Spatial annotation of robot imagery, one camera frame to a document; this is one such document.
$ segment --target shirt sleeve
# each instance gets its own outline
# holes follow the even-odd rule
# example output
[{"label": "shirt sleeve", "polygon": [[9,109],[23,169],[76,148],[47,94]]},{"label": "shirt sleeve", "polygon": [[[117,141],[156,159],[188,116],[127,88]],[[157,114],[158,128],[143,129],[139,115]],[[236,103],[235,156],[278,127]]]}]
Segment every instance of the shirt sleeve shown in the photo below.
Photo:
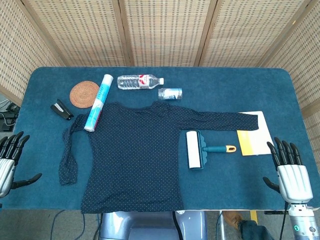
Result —
[{"label": "shirt sleeve", "polygon": [[71,153],[72,134],[78,131],[84,131],[88,114],[80,114],[76,117],[70,127],[62,135],[65,144],[62,160],[59,165],[59,181],[61,185],[70,185],[77,182],[78,165]]},{"label": "shirt sleeve", "polygon": [[198,112],[186,107],[170,107],[170,116],[181,130],[257,130],[258,116],[237,112]]}]

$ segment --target plastic bottle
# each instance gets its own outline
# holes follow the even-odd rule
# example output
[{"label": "plastic bottle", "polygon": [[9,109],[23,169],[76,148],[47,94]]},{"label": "plastic bottle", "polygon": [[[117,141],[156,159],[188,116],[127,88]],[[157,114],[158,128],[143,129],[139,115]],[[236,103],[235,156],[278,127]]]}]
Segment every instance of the plastic bottle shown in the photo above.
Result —
[{"label": "plastic bottle", "polygon": [[118,88],[124,90],[132,89],[153,89],[157,85],[163,85],[163,78],[156,78],[153,75],[123,75],[118,76]]},{"label": "plastic bottle", "polygon": [[158,89],[159,100],[182,99],[182,88],[160,88]]}]

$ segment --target stapler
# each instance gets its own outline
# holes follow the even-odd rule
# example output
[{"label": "stapler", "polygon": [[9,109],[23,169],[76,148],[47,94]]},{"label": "stapler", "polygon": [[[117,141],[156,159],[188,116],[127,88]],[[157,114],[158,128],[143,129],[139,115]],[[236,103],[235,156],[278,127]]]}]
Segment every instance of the stapler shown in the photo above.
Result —
[{"label": "stapler", "polygon": [[57,99],[56,103],[51,105],[50,107],[55,113],[57,113],[60,117],[70,120],[74,115],[70,112],[70,110],[62,103],[61,100]]}]

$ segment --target blue tablecloth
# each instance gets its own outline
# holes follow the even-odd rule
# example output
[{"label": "blue tablecloth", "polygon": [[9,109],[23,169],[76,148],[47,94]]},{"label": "blue tablecloth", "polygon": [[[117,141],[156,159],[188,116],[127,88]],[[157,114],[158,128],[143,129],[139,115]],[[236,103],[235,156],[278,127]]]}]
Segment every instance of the blue tablecloth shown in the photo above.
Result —
[{"label": "blue tablecloth", "polygon": [[[85,80],[100,85],[104,74],[114,77],[107,102],[127,107],[145,107],[158,99],[158,88],[120,90],[117,77],[153,74],[164,78],[165,88],[182,88],[182,100],[173,105],[196,111],[263,111],[270,134],[295,143],[309,172],[313,190],[311,206],[320,206],[320,181],[295,90],[289,74],[276,68],[226,67],[41,67],[33,72],[23,99],[15,132],[31,137],[23,148],[15,180],[43,173],[38,182],[12,190],[2,199],[7,209],[80,209],[81,199],[92,168],[92,152],[84,132],[73,136],[72,151],[78,163],[76,184],[61,186],[58,168],[64,151],[62,133],[71,121],[50,109],[61,99],[76,116],[90,109],[72,106],[72,87]],[[235,131],[201,131],[207,144],[235,145],[236,153],[208,155],[203,170],[189,170],[185,132],[179,140],[179,182],[184,206],[188,210],[284,208],[281,196],[263,182],[267,176],[278,182],[270,155],[241,154]]]}]

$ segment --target floor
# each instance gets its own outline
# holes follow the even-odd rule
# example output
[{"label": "floor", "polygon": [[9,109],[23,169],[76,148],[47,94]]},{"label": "floor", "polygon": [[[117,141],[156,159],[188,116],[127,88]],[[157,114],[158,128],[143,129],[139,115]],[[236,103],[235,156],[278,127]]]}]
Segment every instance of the floor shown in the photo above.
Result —
[{"label": "floor", "polygon": [[[0,95],[0,102],[5,100]],[[11,133],[1,133],[0,138],[10,136]],[[80,211],[64,211],[60,213],[52,224],[55,215],[60,210],[2,210],[0,212],[0,240],[45,240],[50,239],[52,230],[53,240],[73,240],[83,231],[84,221]],[[241,212],[246,220],[250,219],[248,211]],[[320,210],[315,212],[317,222],[320,223]],[[217,211],[207,211],[207,232],[208,239],[216,239],[216,224],[219,216]],[[264,215],[263,211],[257,213],[259,225],[265,226],[275,239],[279,239],[282,215]],[[91,240],[98,227],[96,214],[85,214],[85,229],[80,240]],[[217,233],[221,239],[220,229]],[[225,236],[227,240],[240,240],[240,233],[225,224]],[[289,218],[287,218],[283,240],[292,240],[293,232]]]}]

